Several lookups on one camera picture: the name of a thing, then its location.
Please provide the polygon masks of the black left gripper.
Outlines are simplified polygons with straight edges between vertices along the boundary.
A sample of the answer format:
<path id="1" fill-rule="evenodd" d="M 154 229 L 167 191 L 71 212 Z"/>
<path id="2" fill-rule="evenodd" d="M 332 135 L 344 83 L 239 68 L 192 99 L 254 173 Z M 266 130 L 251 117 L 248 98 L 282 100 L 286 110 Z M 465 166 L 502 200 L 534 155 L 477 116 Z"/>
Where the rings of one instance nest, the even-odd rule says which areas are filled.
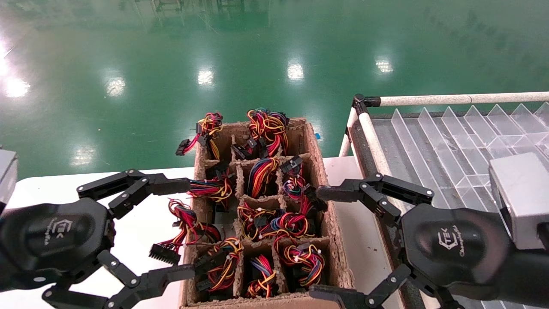
<path id="1" fill-rule="evenodd" d="M 108 251 L 114 246 L 115 224 L 108 209 L 90 198 L 7 209 L 0 227 L 2 292 L 81 283 L 100 264 L 124 285 L 110 298 L 54 285 L 42 299 L 55 309 L 132 309 L 161 297 L 170 283 L 196 275 L 194 265 L 183 264 L 136 276 Z"/>

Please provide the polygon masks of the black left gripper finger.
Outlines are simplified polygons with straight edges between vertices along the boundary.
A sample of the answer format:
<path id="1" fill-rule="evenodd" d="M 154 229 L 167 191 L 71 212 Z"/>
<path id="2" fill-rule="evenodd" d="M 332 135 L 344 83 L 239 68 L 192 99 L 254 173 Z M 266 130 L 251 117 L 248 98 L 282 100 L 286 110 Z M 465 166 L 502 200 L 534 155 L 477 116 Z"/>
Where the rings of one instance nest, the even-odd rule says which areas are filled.
<path id="1" fill-rule="evenodd" d="M 111 216 L 121 219 L 149 195 L 171 195 L 190 190 L 190 179 L 169 179 L 163 173 L 145 174 L 139 170 L 126 170 L 77 188 L 79 198 L 101 200 L 120 193 L 109 203 Z"/>

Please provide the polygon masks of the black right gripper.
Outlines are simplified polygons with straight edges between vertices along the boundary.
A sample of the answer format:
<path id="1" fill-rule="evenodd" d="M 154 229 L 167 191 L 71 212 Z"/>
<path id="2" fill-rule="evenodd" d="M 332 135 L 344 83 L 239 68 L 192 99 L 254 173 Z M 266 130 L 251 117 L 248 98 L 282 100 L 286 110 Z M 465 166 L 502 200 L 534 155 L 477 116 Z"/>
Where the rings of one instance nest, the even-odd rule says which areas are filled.
<path id="1" fill-rule="evenodd" d="M 317 197 L 323 201 L 358 201 L 386 225 L 401 223 L 409 265 L 400 264 L 369 294 L 312 285 L 310 297 L 333 301 L 341 309 L 383 309 L 385 301 L 406 282 L 437 299 L 441 309 L 463 308 L 451 293 L 475 300 L 498 297 L 498 281 L 513 242 L 497 213 L 428 206 L 433 190 L 380 173 L 365 179 L 345 179 L 339 186 L 320 186 Z M 388 201 L 389 197 L 416 207 L 401 219 L 402 212 Z"/>

